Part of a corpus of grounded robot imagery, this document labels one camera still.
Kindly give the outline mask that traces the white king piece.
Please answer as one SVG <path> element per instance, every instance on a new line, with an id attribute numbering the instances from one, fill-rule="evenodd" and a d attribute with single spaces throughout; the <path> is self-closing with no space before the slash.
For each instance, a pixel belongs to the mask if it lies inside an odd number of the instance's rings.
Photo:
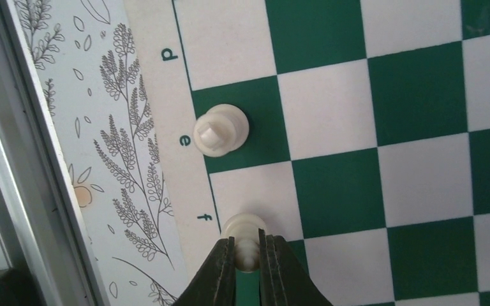
<path id="1" fill-rule="evenodd" d="M 193 142 L 205 156 L 221 157 L 244 145 L 249 135 L 246 114 L 230 104 L 219 104 L 200 116 L 193 128 Z"/>

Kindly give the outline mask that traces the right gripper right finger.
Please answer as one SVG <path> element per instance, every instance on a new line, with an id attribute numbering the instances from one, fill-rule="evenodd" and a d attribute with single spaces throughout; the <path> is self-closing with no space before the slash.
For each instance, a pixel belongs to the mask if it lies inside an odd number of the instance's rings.
<path id="1" fill-rule="evenodd" d="M 258 230 L 261 305 L 330 305 L 281 235 Z"/>

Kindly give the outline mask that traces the white bishop piece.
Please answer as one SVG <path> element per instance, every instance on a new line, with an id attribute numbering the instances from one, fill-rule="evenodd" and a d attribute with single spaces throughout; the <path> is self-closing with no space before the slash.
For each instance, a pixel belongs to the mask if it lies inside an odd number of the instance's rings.
<path id="1" fill-rule="evenodd" d="M 222 238 L 234 237 L 235 266 L 244 273 L 255 272 L 260 267 L 259 229 L 267 230 L 266 223 L 250 213 L 236 214 L 222 227 Z"/>

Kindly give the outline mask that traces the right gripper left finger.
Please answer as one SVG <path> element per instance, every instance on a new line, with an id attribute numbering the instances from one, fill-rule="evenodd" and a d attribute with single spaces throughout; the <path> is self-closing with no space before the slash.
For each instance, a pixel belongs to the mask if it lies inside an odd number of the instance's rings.
<path id="1" fill-rule="evenodd" d="M 219 239 L 174 306 L 235 305 L 235 241 Z"/>

